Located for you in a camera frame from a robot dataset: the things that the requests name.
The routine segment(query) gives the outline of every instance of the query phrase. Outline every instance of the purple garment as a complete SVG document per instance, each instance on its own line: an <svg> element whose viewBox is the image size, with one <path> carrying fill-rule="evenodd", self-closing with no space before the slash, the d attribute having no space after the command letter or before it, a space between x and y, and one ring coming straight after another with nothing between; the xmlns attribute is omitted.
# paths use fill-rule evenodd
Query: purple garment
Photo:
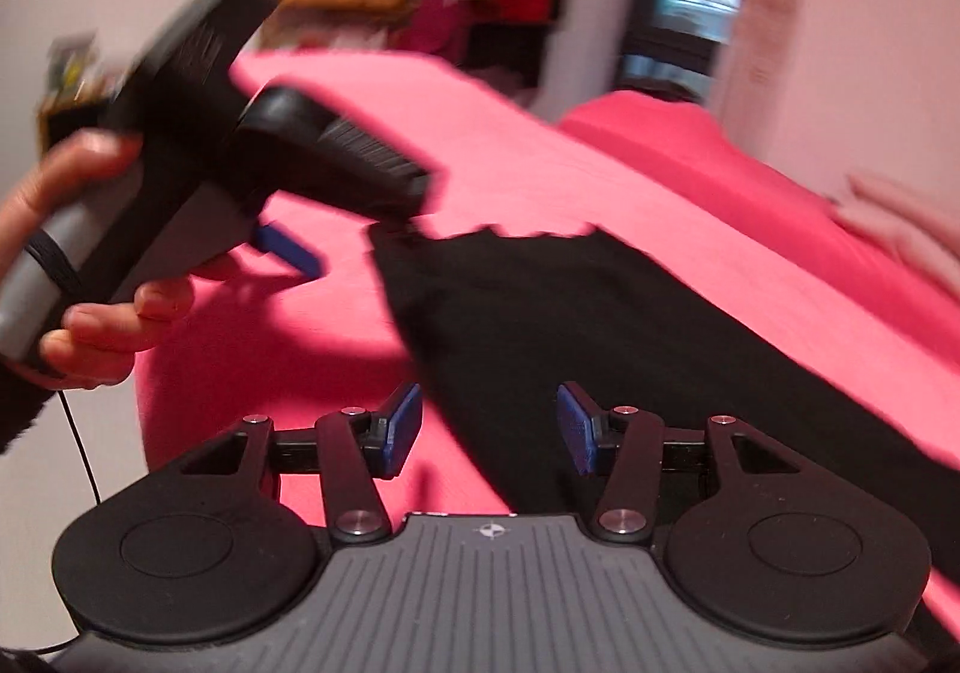
<svg viewBox="0 0 960 673"><path fill-rule="evenodd" d="M400 49L436 55L456 65L467 51L469 27L469 6L462 1L421 0Z"/></svg>

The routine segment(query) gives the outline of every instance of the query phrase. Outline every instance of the finger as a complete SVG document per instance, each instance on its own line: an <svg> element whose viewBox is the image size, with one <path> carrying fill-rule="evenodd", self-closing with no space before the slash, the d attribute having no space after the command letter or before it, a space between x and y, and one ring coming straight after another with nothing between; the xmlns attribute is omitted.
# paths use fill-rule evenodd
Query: finger
<svg viewBox="0 0 960 673"><path fill-rule="evenodd" d="M51 213L84 183L120 174L136 158L139 147L138 139L82 131L44 156L0 207L0 276Z"/></svg>
<svg viewBox="0 0 960 673"><path fill-rule="evenodd" d="M141 318L178 320L193 307L193 284L187 277L144 283L133 294L133 307Z"/></svg>
<svg viewBox="0 0 960 673"><path fill-rule="evenodd" d="M75 305L64 315L74 342L102 350L138 353L157 347L170 330L164 320L141 318L133 304Z"/></svg>
<svg viewBox="0 0 960 673"><path fill-rule="evenodd" d="M66 329L43 336L40 356L56 371L80 382L117 384L133 372L133 353L104 351L75 342Z"/></svg>
<svg viewBox="0 0 960 673"><path fill-rule="evenodd" d="M202 277L205 280L230 280L243 271L240 262L232 254L224 253L210 259L205 264L191 270L190 274Z"/></svg>

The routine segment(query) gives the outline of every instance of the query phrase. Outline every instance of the pink covered table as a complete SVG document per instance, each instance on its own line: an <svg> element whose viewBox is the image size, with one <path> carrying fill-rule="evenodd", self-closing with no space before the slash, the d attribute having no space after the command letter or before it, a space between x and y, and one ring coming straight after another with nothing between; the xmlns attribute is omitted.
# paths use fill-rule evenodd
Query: pink covered table
<svg viewBox="0 0 960 673"><path fill-rule="evenodd" d="M701 107L621 91L577 107L560 129L669 187L960 364L960 304L838 226L827 199L733 147Z"/></svg>
<svg viewBox="0 0 960 673"><path fill-rule="evenodd" d="M277 79L299 85L443 171L426 234L602 226L926 451L960 463L955 367L677 193L456 72L416 56L325 54L248 58L234 76L250 91ZM344 405L376 406L411 377L364 222L287 196L272 200L268 217L322 252L328 277L298 285L269 257L242 250L245 274L198 284L194 312L137 365L151 467L244 414L310 426ZM395 523L411 510L507 510L429 404L403 475L381 490ZM284 484L283 501L311 522L322 519L319 497L315 478ZM960 607L936 579L928 596L960 632Z"/></svg>

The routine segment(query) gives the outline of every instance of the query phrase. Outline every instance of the pink wall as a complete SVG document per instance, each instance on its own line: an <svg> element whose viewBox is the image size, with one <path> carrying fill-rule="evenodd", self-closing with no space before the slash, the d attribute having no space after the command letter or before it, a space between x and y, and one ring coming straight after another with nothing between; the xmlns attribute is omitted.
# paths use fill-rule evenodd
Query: pink wall
<svg viewBox="0 0 960 673"><path fill-rule="evenodd" d="M960 0L805 0L763 158L820 193L867 167L960 193Z"/></svg>

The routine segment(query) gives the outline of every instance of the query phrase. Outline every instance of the curtain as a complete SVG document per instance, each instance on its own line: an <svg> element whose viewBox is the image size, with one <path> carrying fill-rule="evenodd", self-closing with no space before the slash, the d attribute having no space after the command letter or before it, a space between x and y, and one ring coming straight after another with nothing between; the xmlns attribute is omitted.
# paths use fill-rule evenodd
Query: curtain
<svg viewBox="0 0 960 673"><path fill-rule="evenodd" d="M741 0L718 57L709 109L731 142L755 158L773 121L803 0Z"/></svg>

